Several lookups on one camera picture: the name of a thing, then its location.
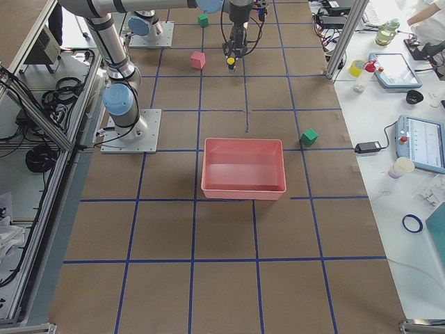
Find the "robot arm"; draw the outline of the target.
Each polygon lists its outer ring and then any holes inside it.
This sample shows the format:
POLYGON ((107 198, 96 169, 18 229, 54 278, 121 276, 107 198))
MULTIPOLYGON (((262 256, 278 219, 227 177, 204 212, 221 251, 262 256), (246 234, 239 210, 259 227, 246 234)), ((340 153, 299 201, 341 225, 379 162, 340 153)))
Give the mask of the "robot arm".
POLYGON ((138 106, 140 72, 131 62, 120 34, 114 25, 113 13, 142 10, 140 1, 59 1, 64 9, 84 18, 106 66, 111 85, 103 94, 104 106, 112 118, 118 138, 142 136, 147 124, 138 106))
MULTIPOLYGON (((250 53, 248 49, 247 27, 252 10, 258 9, 260 14, 267 11, 257 1, 193 1, 203 15, 219 12, 227 13, 232 22, 228 38, 224 37, 222 50, 227 59, 237 60, 250 53)), ((165 47, 167 38, 172 34, 173 23, 161 22, 155 9, 131 12, 124 32, 124 45, 129 46, 131 39, 136 38, 137 47, 165 47)))

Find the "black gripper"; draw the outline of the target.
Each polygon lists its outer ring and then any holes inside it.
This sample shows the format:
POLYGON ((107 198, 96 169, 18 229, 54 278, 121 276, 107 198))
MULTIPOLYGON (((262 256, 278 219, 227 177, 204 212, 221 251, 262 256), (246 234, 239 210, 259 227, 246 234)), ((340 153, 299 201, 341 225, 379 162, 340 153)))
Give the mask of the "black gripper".
POLYGON ((225 35, 222 29, 222 51, 227 58, 243 58, 248 51, 247 41, 248 23, 233 23, 229 37, 225 35))

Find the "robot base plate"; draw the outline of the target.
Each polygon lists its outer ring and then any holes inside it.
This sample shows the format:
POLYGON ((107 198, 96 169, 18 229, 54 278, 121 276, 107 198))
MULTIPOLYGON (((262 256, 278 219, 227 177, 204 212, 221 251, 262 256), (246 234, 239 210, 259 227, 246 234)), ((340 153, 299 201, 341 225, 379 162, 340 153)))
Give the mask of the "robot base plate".
POLYGON ((135 127, 129 130, 116 127, 112 117, 108 117, 108 127, 114 127, 113 131, 104 135, 105 144, 101 145, 103 154, 154 154, 157 150, 159 128, 161 124, 160 109, 141 109, 140 119, 135 127))
POLYGON ((172 46, 174 27, 172 21, 149 24, 131 20, 127 34, 128 45, 133 48, 169 48, 172 46))

